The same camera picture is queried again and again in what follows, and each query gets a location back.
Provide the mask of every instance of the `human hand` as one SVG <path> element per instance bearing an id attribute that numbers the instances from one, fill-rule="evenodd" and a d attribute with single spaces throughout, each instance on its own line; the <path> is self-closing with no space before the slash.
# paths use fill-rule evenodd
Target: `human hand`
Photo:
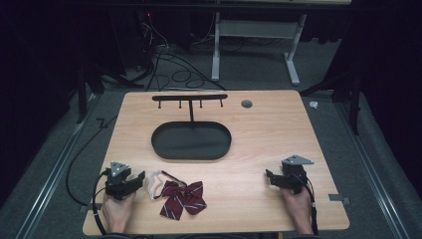
<path id="1" fill-rule="evenodd" d="M 285 199 L 286 209 L 300 235 L 314 235 L 311 226 L 311 196 L 303 187 L 296 195 L 290 189 L 280 188 Z"/>
<path id="2" fill-rule="evenodd" d="M 109 232 L 124 233 L 130 220 L 133 200 L 136 191 L 122 201 L 114 199 L 105 193 L 103 201 L 103 215 L 108 224 Z"/>

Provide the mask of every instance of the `black cable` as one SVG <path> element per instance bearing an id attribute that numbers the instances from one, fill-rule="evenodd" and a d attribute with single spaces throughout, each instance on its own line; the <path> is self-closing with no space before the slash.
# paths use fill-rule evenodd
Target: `black cable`
<path id="1" fill-rule="evenodd" d="M 106 230 L 103 227 L 102 224 L 102 220 L 100 219 L 99 216 L 99 211 L 97 209 L 97 205 L 96 205 L 96 197 L 97 197 L 97 185 L 99 184 L 100 179 L 104 176 L 107 175 L 109 169 L 106 169 L 105 171 L 103 171 L 96 180 L 96 183 L 94 184 L 94 189 L 93 189 L 93 214 L 94 214 L 94 218 L 96 219 L 97 222 L 97 226 L 99 226 L 100 231 L 102 232 L 103 235 L 106 235 Z"/>
<path id="2" fill-rule="evenodd" d="M 318 231 L 317 231 L 317 205 L 316 205 L 316 200 L 315 200 L 315 195 L 314 195 L 314 187 L 312 186 L 312 190 L 310 190 L 308 185 L 306 183 L 304 183 L 297 175 L 295 175 L 294 173 L 292 173 L 292 175 L 302 183 L 303 187 L 310 194 L 310 198 L 311 198 L 311 219 L 312 219 L 311 227 L 313 229 L 314 235 L 318 235 Z"/>
<path id="3" fill-rule="evenodd" d="M 138 82 L 140 80 L 143 80 L 147 76 L 149 76 L 153 71 L 154 71 L 154 64 L 152 63 L 152 60 L 151 60 L 151 61 L 149 61 L 148 65 L 147 65 L 147 67 L 145 69 L 145 72 L 143 72 L 142 75 L 140 75 L 140 76 L 138 76 L 138 77 L 136 77 L 136 78 L 134 78 L 134 79 L 132 79 L 130 81 L 131 82 Z"/>
<path id="4" fill-rule="evenodd" d="M 176 83 L 184 83 L 184 82 L 187 82 L 191 77 L 192 77 L 192 72 L 191 71 L 189 71 L 189 69 L 186 67 L 186 66 L 183 66 L 182 64 L 179 64 L 179 63 L 177 63 L 177 62 L 174 62 L 174 61 L 171 61 L 172 59 L 174 59 L 175 58 L 175 56 L 174 55 L 168 55 L 168 56 L 170 56 L 170 58 L 162 58 L 162 57 L 160 57 L 160 60 L 164 60 L 164 61 L 167 61 L 167 62 L 170 62 L 170 63 L 172 63 L 172 64 L 175 64 L 175 65 L 178 65 L 178 66 L 180 66 L 180 67 L 182 67 L 182 68 L 184 68 L 184 70 L 180 70 L 180 71 L 176 71 L 176 72 L 174 72 L 172 75 L 171 75 L 171 80 L 173 81 L 173 82 L 176 82 Z M 178 80 L 177 78 L 176 78 L 176 75 L 178 75 L 179 73 L 188 73 L 188 76 L 186 77 L 186 79 L 183 79 L 183 80 Z"/>
<path id="5" fill-rule="evenodd" d="M 192 44 L 191 47 L 199 50 L 209 50 L 214 49 L 214 42 L 210 42 L 214 38 L 209 38 L 207 40 L 204 40 L 200 43 Z"/>
<path id="6" fill-rule="evenodd" d="M 284 40 L 283 38 L 270 38 L 270 40 L 267 43 L 258 43 L 258 42 L 248 41 L 250 39 L 255 39 L 255 38 L 244 38 L 244 41 L 246 44 L 252 45 L 252 46 L 271 46 L 271 45 L 276 45 L 278 43 L 281 43 Z"/>
<path id="7" fill-rule="evenodd" d="M 226 41 L 229 45 L 231 45 L 231 46 L 235 46 L 235 47 L 237 47 L 236 49 L 234 49 L 234 50 L 225 50 L 224 49 L 224 45 L 220 45 L 220 51 L 222 51 L 222 52 L 230 52 L 230 53 L 234 53 L 234 52 L 238 52 L 238 51 L 240 51 L 243 47 L 245 47 L 245 41 L 241 41 L 242 40 L 242 38 L 233 38 L 233 37 L 230 37 L 230 38 L 228 38 L 228 37 L 225 37 L 225 38 L 223 38 L 222 39 L 222 41 Z"/>
<path id="8" fill-rule="evenodd" d="M 157 69 L 158 69 L 158 61 L 159 61 L 159 59 L 160 59 L 161 54 L 162 54 L 162 51 L 158 54 L 157 60 L 155 61 L 155 68 L 154 68 L 154 71 L 153 71 L 153 73 L 152 73 L 151 78 L 149 79 L 148 85 L 147 85 L 147 86 L 146 86 L 146 88 L 145 88 L 145 91 L 146 91 L 146 92 L 147 92 L 147 91 L 149 91 L 149 88 L 151 87 L 152 80 L 154 79 L 155 74 L 156 74 L 156 72 L 157 72 Z"/>
<path id="9" fill-rule="evenodd" d="M 171 54 L 163 54 L 163 56 L 171 56 L 171 57 L 173 57 L 173 58 L 175 58 L 175 59 L 177 59 L 177 60 L 180 60 L 180 61 L 182 61 L 183 63 L 185 63 L 185 64 L 187 64 L 189 67 L 191 67 L 199 76 L 201 76 L 202 77 L 202 79 L 204 80 L 204 81 L 206 81 L 206 82 L 209 82 L 209 83 L 211 83 L 211 84 L 213 84 L 214 86 L 216 86 L 216 87 L 218 87 L 218 88 L 220 88 L 221 90 L 223 90 L 223 91 L 227 91 L 223 86 L 221 86 L 221 85 L 219 85 L 219 84 L 217 84 L 217 83 L 215 83 L 215 82 L 213 82 L 213 81 L 211 81 L 211 80 L 209 80 L 206 76 L 204 76 L 198 69 L 196 69 L 194 66 L 192 66 L 190 63 L 188 63 L 187 61 L 185 61 L 184 59 L 182 59 L 182 58 L 180 58 L 180 57 L 177 57 L 177 56 L 174 56 L 174 55 L 171 55 Z"/>
<path id="10" fill-rule="evenodd" d="M 118 82 L 120 82 L 120 83 L 122 83 L 124 85 L 127 85 L 129 87 L 133 87 L 133 88 L 143 88 L 143 85 L 139 85 L 139 84 L 137 84 L 135 82 L 131 82 L 130 80 L 128 80 L 128 79 L 126 79 L 124 77 L 121 77 L 120 75 L 117 75 L 117 74 L 115 74 L 113 72 L 110 72 L 109 70 L 107 70 L 105 68 L 102 68 L 102 67 L 100 67 L 97 64 L 90 64 L 90 66 L 94 70 L 96 70 L 97 72 L 99 72 L 101 74 L 104 74 L 104 75 L 107 75 L 107 76 L 110 76 L 113 79 L 115 79 L 116 81 L 118 81 Z"/>
<path id="11" fill-rule="evenodd" d="M 201 81 L 201 83 L 199 85 L 191 86 L 192 83 L 196 82 L 196 81 Z M 188 88 L 188 89 L 197 89 L 197 88 L 202 87 L 204 85 L 204 83 L 205 82 L 202 79 L 193 79 L 193 80 L 186 82 L 185 85 L 186 85 L 186 88 Z"/>
<path id="12" fill-rule="evenodd" d="M 132 237 L 132 239 L 152 239 L 153 236 L 145 236 L 145 235 L 138 235 L 135 237 Z"/>
<path id="13" fill-rule="evenodd" d="M 100 193 L 100 192 L 102 192 L 103 190 L 106 190 L 106 188 L 105 188 L 105 187 L 103 187 L 102 189 L 100 189 L 100 190 L 96 193 L 96 196 L 98 196 L 98 195 L 99 195 L 99 193 Z"/>
<path id="14" fill-rule="evenodd" d="M 182 235 L 176 239 L 254 239 L 255 237 L 245 234 L 202 234 Z"/>
<path id="15" fill-rule="evenodd" d="M 68 167 L 68 171 L 67 171 L 67 173 L 66 173 L 66 190 L 67 190 L 67 192 L 68 192 L 68 194 L 69 194 L 69 196 L 75 201 L 75 202 L 77 202 L 78 204 L 80 204 L 80 205 L 82 205 L 82 206 L 88 206 L 87 205 L 87 203 L 85 203 L 85 202 L 83 202 L 83 201 L 81 201 L 81 200 L 79 200 L 78 198 L 76 198 L 75 196 L 74 196 L 74 194 L 72 193 L 72 191 L 71 191 L 71 188 L 70 188 L 70 186 L 69 186 L 69 177 L 70 177 L 70 174 L 71 174 L 71 169 L 72 169 L 72 166 L 74 165 L 74 163 L 75 163 L 75 161 L 76 161 L 76 159 L 79 157 L 79 155 L 82 153 L 82 151 L 91 143 L 91 141 L 104 129 L 104 128 L 106 128 L 106 127 L 108 127 L 108 125 L 112 122 L 112 121 L 114 121 L 115 119 L 117 119 L 117 116 L 115 116 L 115 117 L 113 117 L 112 119 L 110 119 L 105 125 L 103 125 L 103 127 L 101 127 L 85 144 L 84 144 L 84 146 L 78 151 L 78 153 L 74 156 L 74 158 L 72 158 L 72 161 L 71 161 L 71 163 L 69 164 L 69 167 Z"/>
<path id="16" fill-rule="evenodd" d="M 160 84 L 159 84 L 159 77 L 162 77 L 162 78 L 164 78 L 164 79 L 166 79 L 167 80 L 167 82 L 163 85 L 163 86 L 161 86 Z M 168 86 L 168 84 L 170 84 L 170 79 L 167 77 L 167 76 L 165 76 L 165 75 L 155 75 L 155 78 L 156 78 L 156 80 L 157 80 L 157 87 L 158 87 L 158 90 L 161 92 L 166 86 Z"/>

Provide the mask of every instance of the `wooden table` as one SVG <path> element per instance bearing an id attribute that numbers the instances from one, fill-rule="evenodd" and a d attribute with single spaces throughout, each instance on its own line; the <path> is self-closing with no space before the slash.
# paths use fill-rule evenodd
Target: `wooden table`
<path id="1" fill-rule="evenodd" d="M 189 120 L 189 106 L 184 103 L 180 109 L 179 102 L 162 102 L 159 109 L 151 98 L 191 94 L 228 95 L 223 108 L 219 101 L 204 101 L 202 109 L 199 102 L 194 102 L 193 107 L 195 120 L 216 121 L 229 129 L 230 150 L 213 161 L 160 158 L 151 145 L 152 133 L 162 123 Z M 243 108 L 243 100 L 251 101 L 253 106 Z M 159 215 L 167 198 L 152 201 L 145 179 L 144 186 L 137 191 L 127 231 L 130 234 L 277 232 L 294 230 L 294 225 L 279 188 L 269 184 L 265 171 L 282 174 L 281 160 L 293 154 L 315 162 L 306 165 L 305 170 L 315 188 L 318 228 L 347 228 L 349 222 L 342 203 L 328 198 L 329 194 L 337 194 L 337 190 L 296 91 L 129 93 L 123 100 L 101 171 L 114 160 L 129 164 L 135 175 L 144 170 L 149 175 L 162 169 L 188 184 L 204 183 L 207 208 L 195 216 L 184 210 L 180 221 L 176 221 Z M 104 180 L 98 189 L 104 187 Z M 100 234 L 91 211 L 84 232 Z"/>

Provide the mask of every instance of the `desk leg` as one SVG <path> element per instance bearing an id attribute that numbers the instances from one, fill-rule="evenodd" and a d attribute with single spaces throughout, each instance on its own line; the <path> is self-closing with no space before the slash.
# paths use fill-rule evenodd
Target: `desk leg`
<path id="1" fill-rule="evenodd" d="M 220 13 L 215 13 L 214 55 L 212 57 L 211 80 L 220 80 Z"/>
<path id="2" fill-rule="evenodd" d="M 298 47 L 299 39 L 301 38 L 302 30 L 304 29 L 306 19 L 306 14 L 301 15 L 298 27 L 296 28 L 291 51 L 289 53 L 285 53 L 286 65 L 288 67 L 289 75 L 294 86 L 298 86 L 300 82 L 298 73 L 296 72 L 295 64 L 293 63 L 293 56 L 295 55 L 296 48 Z"/>

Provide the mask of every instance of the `bow tie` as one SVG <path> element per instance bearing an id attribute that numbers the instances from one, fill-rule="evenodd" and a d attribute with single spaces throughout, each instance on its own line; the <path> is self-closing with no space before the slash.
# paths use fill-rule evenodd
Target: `bow tie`
<path id="1" fill-rule="evenodd" d="M 180 186 L 177 182 L 166 181 L 161 196 L 168 196 L 167 201 L 161 209 L 160 215 L 170 219 L 180 220 L 183 208 L 186 208 L 191 215 L 196 215 L 205 207 L 202 199 L 202 181 L 194 182 L 188 186 Z"/>

